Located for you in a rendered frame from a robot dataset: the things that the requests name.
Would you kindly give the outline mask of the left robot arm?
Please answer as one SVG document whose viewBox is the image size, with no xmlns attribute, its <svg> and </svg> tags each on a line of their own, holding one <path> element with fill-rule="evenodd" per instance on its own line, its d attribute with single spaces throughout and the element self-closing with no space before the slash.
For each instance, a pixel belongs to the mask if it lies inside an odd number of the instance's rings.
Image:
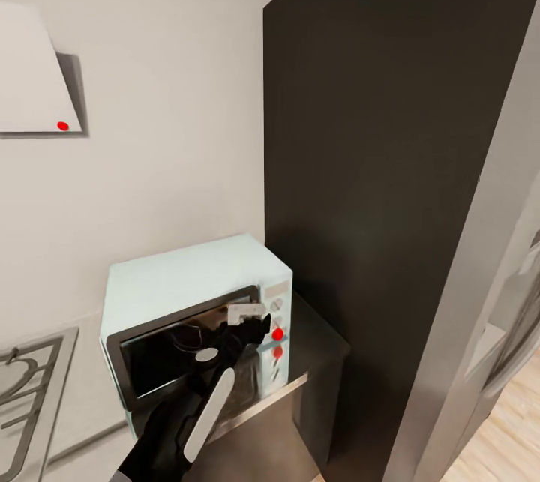
<svg viewBox="0 0 540 482">
<path fill-rule="evenodd" d="M 109 482 L 181 482 L 208 438 L 235 381 L 237 360 L 271 330 L 266 304 L 231 304 L 217 324 L 220 339 L 194 355 L 186 384 L 158 403 L 145 432 Z M 243 319 L 243 316 L 264 316 Z"/>
</svg>

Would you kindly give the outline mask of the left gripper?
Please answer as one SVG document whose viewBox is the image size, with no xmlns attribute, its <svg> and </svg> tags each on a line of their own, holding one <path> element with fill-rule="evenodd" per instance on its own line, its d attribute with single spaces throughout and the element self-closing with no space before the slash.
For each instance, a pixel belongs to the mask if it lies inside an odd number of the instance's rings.
<svg viewBox="0 0 540 482">
<path fill-rule="evenodd" d="M 252 343 L 264 344 L 264 335 L 271 330 L 271 314 L 264 316 L 263 322 L 259 319 L 244 319 L 239 325 L 228 325 L 227 320 L 220 320 L 217 324 L 219 337 L 230 335 L 241 344 L 241 354 L 247 345 Z"/>
</svg>

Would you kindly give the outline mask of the microwave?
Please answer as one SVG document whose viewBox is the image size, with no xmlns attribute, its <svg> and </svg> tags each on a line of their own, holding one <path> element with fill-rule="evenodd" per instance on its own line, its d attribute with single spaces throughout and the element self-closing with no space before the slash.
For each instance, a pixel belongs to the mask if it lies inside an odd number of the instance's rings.
<svg viewBox="0 0 540 482">
<path fill-rule="evenodd" d="M 264 344 L 283 339 L 292 290 L 292 269 L 250 233 L 111 265 L 98 340 L 122 409 L 185 386 L 231 304 L 266 304 Z"/>
</svg>

